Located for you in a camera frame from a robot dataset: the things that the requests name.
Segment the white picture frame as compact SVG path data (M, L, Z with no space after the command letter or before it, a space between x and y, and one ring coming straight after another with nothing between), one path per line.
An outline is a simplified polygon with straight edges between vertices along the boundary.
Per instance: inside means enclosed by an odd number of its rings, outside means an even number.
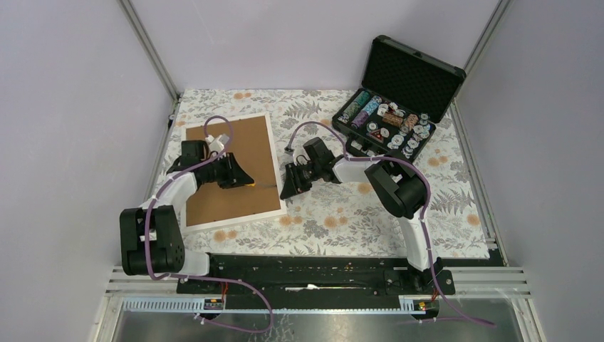
M267 112L240 115L206 128L188 125L184 141L227 134L226 153L204 167L212 177L183 206L184 233L233 227L286 215L276 144Z

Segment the yellow handled screwdriver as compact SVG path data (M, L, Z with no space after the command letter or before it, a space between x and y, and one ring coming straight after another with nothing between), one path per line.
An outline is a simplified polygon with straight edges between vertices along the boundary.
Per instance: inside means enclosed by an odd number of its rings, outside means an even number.
M254 183L254 184L250 184L248 185L250 187L257 187L257 188L276 188L277 185L276 184L264 184L264 183Z

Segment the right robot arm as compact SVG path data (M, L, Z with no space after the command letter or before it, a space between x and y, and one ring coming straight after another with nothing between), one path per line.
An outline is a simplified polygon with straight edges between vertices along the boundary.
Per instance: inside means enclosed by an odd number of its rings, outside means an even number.
M396 217L407 249L412 290L425 294L437 283L442 268L432 250L425 221L431 189L425 176L399 151L372 157L336 156L320 138L303 144L306 161L290 162L284 168L280 198L310 191L318 180L343 184L369 182L386 212Z

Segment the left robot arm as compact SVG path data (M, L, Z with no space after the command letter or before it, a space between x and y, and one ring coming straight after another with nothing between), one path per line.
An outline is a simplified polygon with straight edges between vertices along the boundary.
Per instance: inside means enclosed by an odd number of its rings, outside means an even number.
M218 140L185 140L181 150L156 194L120 213L122 268L128 276L194 276L194 284L211 293L219 288L221 274L209 266L207 253L185 248L177 215L202 185L231 189L254 180Z

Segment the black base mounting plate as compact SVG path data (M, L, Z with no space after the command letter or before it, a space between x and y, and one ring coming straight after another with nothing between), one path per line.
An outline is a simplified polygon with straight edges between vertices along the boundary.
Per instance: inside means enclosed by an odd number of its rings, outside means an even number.
M451 271L454 266L470 269L503 266L501 257L490 259L442 259L437 279L446 295L460 292ZM319 256L242 256L212 254L209 276L244 281L258 289L271 308L277 309L395 309L399 295L428 299L436 291L429 271L412 275L404 258L357 258ZM218 295L223 286L210 281L177 280L177 294ZM251 289L229 284L226 309L260 309L266 305Z

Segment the black poker chip case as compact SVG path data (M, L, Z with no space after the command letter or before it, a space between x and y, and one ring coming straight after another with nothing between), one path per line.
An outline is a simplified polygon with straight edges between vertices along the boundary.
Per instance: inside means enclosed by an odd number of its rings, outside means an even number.
M373 39L360 88L333 116L355 157L399 150L413 162L467 75L388 36Z

